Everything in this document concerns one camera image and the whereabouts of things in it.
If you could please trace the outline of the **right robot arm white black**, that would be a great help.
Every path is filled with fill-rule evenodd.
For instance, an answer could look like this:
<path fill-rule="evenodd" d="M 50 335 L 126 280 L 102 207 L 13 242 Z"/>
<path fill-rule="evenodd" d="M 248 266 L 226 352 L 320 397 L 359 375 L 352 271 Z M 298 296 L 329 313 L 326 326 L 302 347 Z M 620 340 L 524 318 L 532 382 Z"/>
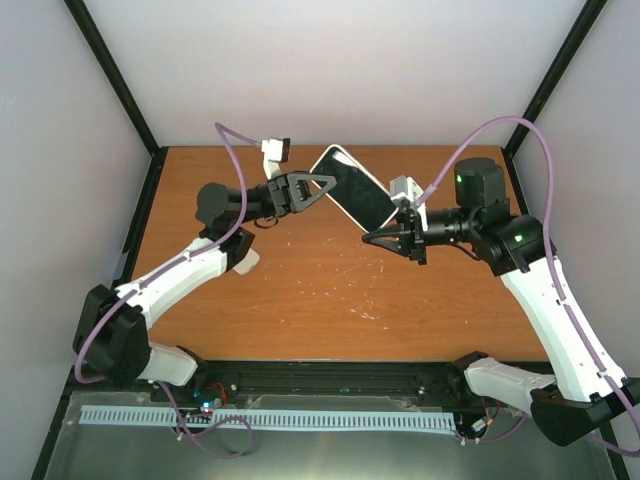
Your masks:
<path fill-rule="evenodd" d="M 503 168 L 489 158 L 454 167 L 453 209 L 413 206 L 421 192 L 410 178 L 391 183 L 396 222 L 363 236 L 366 244 L 420 265 L 430 246 L 469 244 L 526 314 L 553 369 L 538 374 L 483 352 L 450 365 L 449 389 L 460 404 L 489 397 L 531 416 L 554 444 L 567 446 L 639 403 L 639 381 L 627 376 L 595 336 L 570 292 L 562 265 L 543 240 L 543 225 L 510 211 Z"/>

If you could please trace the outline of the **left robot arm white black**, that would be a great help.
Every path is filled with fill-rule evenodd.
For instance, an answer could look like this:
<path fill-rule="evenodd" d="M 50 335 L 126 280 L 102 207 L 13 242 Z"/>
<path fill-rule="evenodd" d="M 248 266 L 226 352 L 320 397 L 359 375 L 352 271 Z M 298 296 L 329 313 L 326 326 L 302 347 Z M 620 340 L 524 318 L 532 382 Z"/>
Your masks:
<path fill-rule="evenodd" d="M 204 185 L 196 209 L 203 228 L 184 250 L 136 280 L 115 289 L 98 285 L 87 294 L 73 342 L 75 378 L 118 387 L 164 382 L 186 402 L 201 400 L 208 378 L 198 371 L 199 357 L 150 341 L 149 330 L 200 286 L 230 271 L 244 275 L 258 263 L 255 236 L 244 223 L 300 213 L 336 184 L 332 176 L 296 171 L 251 189 Z"/>

